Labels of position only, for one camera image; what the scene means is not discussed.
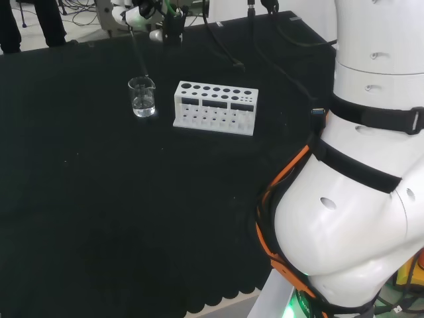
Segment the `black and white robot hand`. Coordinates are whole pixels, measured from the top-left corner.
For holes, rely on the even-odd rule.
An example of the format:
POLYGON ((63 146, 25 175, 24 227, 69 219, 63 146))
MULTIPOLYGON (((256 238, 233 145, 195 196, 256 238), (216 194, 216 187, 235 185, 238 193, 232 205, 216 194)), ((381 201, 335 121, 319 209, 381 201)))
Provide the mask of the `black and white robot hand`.
POLYGON ((189 7, 179 1, 112 1, 112 17, 129 30, 147 32, 164 46, 180 46, 189 7))

